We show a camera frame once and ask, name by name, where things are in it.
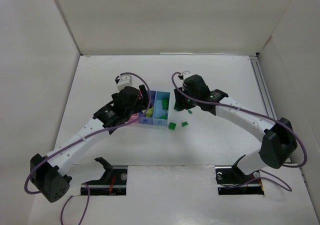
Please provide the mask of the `green lego plate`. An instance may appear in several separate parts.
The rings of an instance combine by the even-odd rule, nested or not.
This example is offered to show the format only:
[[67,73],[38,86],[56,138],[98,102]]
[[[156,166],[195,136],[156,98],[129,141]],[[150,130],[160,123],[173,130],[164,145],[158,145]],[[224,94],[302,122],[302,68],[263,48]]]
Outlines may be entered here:
[[168,110],[169,109],[169,99],[164,97],[161,100],[161,104],[162,104],[162,109],[163,110]]

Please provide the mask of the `small green arch lego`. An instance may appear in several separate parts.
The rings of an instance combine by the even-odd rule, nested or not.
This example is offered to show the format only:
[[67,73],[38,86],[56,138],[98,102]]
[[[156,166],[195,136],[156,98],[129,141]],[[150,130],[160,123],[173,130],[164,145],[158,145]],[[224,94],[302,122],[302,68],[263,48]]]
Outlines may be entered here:
[[187,122],[187,121],[182,122],[182,123],[181,123],[181,125],[182,125],[182,127],[185,127],[185,126],[187,126],[187,125],[188,125],[188,122]]

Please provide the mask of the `green two-by-two lego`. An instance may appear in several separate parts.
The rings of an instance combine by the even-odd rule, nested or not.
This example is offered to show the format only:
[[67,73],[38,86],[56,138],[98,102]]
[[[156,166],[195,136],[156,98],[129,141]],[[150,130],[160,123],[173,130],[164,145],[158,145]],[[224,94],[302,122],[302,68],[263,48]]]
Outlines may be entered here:
[[174,131],[176,129],[177,124],[174,122],[170,122],[168,125],[168,129]]

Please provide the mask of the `lime green lego brick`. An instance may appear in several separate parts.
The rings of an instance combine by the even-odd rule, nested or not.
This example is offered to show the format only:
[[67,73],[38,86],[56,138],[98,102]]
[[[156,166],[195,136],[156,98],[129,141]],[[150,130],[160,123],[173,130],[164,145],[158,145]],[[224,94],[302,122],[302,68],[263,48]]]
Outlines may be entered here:
[[153,117],[153,113],[154,113],[154,108],[151,107],[151,108],[149,108],[148,110],[146,110],[145,116],[146,116],[147,118],[152,118],[152,117]]

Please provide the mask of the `small green lego brick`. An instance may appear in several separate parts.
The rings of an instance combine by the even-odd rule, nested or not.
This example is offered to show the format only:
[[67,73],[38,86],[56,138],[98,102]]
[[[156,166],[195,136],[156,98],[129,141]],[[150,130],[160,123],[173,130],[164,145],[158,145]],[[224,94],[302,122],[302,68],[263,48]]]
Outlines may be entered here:
[[168,119],[168,115],[167,115],[167,114],[162,115],[162,116],[160,117],[160,119],[162,119],[162,120],[167,120],[167,119]]

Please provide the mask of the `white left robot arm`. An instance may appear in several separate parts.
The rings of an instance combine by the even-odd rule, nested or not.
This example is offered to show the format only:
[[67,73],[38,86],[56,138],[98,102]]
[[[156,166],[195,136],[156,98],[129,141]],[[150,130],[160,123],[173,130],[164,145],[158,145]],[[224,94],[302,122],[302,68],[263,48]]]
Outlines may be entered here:
[[30,173],[24,184],[32,183],[37,194],[48,202],[61,199],[68,189],[72,177],[68,171],[100,139],[100,135],[111,135],[115,130],[132,124],[131,116],[151,106],[151,91],[148,85],[138,88],[126,86],[112,95],[112,101],[93,114],[82,129],[69,141],[46,155],[35,154],[30,159]]

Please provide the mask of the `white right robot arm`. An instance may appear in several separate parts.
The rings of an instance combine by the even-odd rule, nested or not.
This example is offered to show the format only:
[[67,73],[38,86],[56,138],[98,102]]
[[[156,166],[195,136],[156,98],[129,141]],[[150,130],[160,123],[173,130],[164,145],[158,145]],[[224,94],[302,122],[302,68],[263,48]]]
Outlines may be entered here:
[[176,72],[175,75],[182,80],[181,87],[174,89],[174,107],[177,111],[199,107],[204,112],[239,126],[261,143],[259,149],[241,156],[232,165],[234,175],[243,177],[265,167],[279,169],[297,149],[289,120],[275,120],[241,107],[227,93],[219,89],[210,90],[198,74],[185,71]]

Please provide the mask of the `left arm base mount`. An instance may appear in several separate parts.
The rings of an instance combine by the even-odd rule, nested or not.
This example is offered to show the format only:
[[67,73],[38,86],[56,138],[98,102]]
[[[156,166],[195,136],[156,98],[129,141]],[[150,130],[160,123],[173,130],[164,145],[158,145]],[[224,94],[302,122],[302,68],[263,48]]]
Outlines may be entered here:
[[111,165],[102,157],[94,159],[103,168],[98,178],[85,182],[90,196],[125,196],[127,193],[128,166]]

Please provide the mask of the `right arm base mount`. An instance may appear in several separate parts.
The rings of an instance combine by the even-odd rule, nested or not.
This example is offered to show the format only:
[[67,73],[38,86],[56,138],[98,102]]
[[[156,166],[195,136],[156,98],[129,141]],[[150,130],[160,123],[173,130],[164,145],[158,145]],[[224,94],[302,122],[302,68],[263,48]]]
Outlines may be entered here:
[[240,157],[233,165],[215,167],[217,192],[220,196],[264,195],[262,181],[255,179],[254,172],[245,175],[236,165],[244,157]]

